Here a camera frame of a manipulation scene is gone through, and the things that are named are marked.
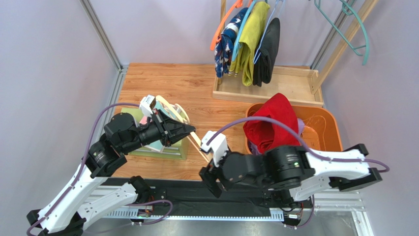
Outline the light blue hanger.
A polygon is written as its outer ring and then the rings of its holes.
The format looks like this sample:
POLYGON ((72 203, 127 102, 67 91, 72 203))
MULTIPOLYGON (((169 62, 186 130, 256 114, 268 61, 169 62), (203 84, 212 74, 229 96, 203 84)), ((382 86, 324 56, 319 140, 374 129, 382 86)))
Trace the light blue hanger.
POLYGON ((245 25, 245 23, 246 23, 246 21, 247 21, 247 19, 248 19, 248 17, 249 17, 249 15, 250 15, 250 13, 251 13, 255 4, 256 4, 256 2, 254 0, 250 1, 250 5, 248 6, 247 12, 245 13, 245 15, 244 15, 244 17, 241 21, 241 25, 240 25, 239 31, 237 33, 236 40, 234 42, 234 47, 233 47, 233 52, 232 52, 232 61, 235 61, 237 56, 238 56, 238 53, 239 53, 239 39, 240 39, 240 37, 242 35, 242 32, 244 30, 244 25, 245 25))

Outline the black trousers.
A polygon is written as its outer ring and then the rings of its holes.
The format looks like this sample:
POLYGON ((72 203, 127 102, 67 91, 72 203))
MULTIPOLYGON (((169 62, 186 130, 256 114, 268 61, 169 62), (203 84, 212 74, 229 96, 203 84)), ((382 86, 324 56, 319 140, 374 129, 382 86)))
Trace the black trousers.
POLYGON ((271 20, 267 33, 260 48, 260 57, 254 64, 253 82, 254 86, 262 86, 262 83, 271 82, 275 60, 278 54, 280 42, 280 20, 271 20))

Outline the yellow-green trousers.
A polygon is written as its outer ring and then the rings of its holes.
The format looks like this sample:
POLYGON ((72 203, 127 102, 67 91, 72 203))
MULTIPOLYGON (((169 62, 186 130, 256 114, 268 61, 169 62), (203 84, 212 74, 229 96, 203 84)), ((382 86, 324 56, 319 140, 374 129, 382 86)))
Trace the yellow-green trousers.
POLYGON ((270 5, 263 0, 255 1, 239 39, 239 53, 235 61, 231 62, 229 74, 242 74, 242 84, 250 86, 253 82, 255 50, 265 29, 270 5))

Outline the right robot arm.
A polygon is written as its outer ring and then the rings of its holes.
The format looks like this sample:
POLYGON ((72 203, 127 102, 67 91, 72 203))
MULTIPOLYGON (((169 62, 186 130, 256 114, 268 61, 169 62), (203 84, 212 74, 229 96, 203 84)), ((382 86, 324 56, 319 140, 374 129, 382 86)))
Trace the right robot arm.
POLYGON ((379 170, 367 164, 368 154, 364 144, 341 152, 302 146, 280 146, 260 155, 229 150, 199 175, 216 198, 235 185, 248 185, 272 190, 275 201, 295 205, 323 190, 355 191, 382 181, 379 170))

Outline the blue wire hanger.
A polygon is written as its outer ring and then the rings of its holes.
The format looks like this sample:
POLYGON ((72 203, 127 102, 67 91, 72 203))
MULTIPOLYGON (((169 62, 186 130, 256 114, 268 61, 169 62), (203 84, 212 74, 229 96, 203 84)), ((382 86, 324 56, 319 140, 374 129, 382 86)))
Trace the blue wire hanger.
POLYGON ((258 48, 256 49, 256 52, 255 52, 255 56, 254 56, 254 59, 253 59, 253 64, 255 64, 257 61, 258 61, 258 59, 259 59, 259 57, 260 57, 260 48, 261 48, 261 46, 262 46, 262 42, 263 42, 263 40, 264 40, 264 38, 265 38, 265 35, 266 35, 266 33, 267 33, 267 29, 268 29, 268 27, 269 27, 269 24, 270 24, 270 22, 271 22, 271 20, 272 20, 272 18, 273 18, 273 16, 280 16, 280 14, 281 14, 281 11, 282 11, 282 9, 283 9, 283 7, 284 7, 284 4, 285 4, 285 0, 276 0, 275 1, 275 5, 274 5, 274 7, 273 7, 273 10, 271 11, 271 14, 270 14, 270 16, 269 16, 269 18, 267 19, 267 23, 266 23, 266 27, 265 27, 265 29, 264 29, 264 32, 263 32, 263 34, 262 34, 262 37, 261 37, 261 39, 260 39, 260 42, 259 42, 259 45, 258 45, 258 48), (280 9, 279 9, 279 12, 276 14, 276 9, 277 9, 277 6, 278 6, 278 4, 279 3, 281 3, 281 6, 280 6, 280 9))

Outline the beige hanger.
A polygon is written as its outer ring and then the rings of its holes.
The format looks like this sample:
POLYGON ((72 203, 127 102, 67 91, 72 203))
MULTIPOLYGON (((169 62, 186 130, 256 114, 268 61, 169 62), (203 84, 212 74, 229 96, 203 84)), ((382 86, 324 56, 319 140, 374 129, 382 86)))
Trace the beige hanger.
MULTIPOLYGON (((187 114, 187 112, 184 110, 184 108, 178 104, 171 104, 169 103, 164 97, 158 95, 155 97, 156 101, 158 101, 160 103, 160 105, 162 106, 162 108, 169 114, 169 116, 173 119, 176 119, 182 123, 185 124, 190 124, 190 118, 187 114)), ((201 152, 201 140, 198 137, 198 135, 196 134, 196 132, 191 132, 188 136, 187 136, 189 142, 194 146, 194 148, 197 150, 197 152, 204 158, 204 160, 209 163, 210 162, 210 158, 201 152)))

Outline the purple trousers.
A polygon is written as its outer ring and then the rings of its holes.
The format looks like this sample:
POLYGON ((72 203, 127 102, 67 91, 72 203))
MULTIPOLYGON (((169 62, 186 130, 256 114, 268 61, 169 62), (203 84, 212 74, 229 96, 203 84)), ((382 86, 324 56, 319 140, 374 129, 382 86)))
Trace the purple trousers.
MULTIPOLYGON (((297 121, 298 121, 298 132, 297 132, 297 133, 301 136, 301 135, 302 135, 302 133, 303 133, 303 130, 304 130, 305 124, 304 124, 304 122, 302 121, 302 119, 300 119, 300 118, 297 118, 297 121)), ((260 155, 260 154, 261 154, 261 153, 259 152, 259 150, 258 150, 257 146, 256 146, 254 143, 252 143, 252 142, 250 142, 250 141, 247 141, 247 147, 248 147, 249 152, 250 152, 251 154, 253 154, 253 155, 260 155)))

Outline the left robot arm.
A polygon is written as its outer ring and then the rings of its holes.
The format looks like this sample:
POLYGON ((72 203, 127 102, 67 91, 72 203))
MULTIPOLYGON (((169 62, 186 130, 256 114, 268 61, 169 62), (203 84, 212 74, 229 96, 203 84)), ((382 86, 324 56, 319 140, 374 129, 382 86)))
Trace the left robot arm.
POLYGON ((124 165, 126 156, 143 146, 159 141, 164 146, 186 138, 196 129, 153 111, 150 119, 139 124, 132 114, 118 113, 104 126, 96 143, 89 143, 76 173, 60 193, 43 209, 27 214, 30 228, 39 228, 42 236, 79 236, 92 223, 121 206, 144 204, 150 187, 140 176, 95 201, 89 195, 124 165))

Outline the red trousers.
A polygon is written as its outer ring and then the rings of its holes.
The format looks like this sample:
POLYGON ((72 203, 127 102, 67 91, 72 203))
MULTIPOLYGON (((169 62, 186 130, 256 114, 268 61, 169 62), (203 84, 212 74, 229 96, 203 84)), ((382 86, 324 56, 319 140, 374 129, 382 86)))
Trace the red trousers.
MULTIPOLYGON (((295 133, 299 131, 296 113, 289 100, 281 93, 277 93, 270 98, 253 115, 277 120, 291 128, 295 133)), ((278 146, 299 145, 299 141, 292 134, 268 121, 248 121, 244 124, 243 130, 248 141, 257 147, 259 153, 264 153, 278 146)))

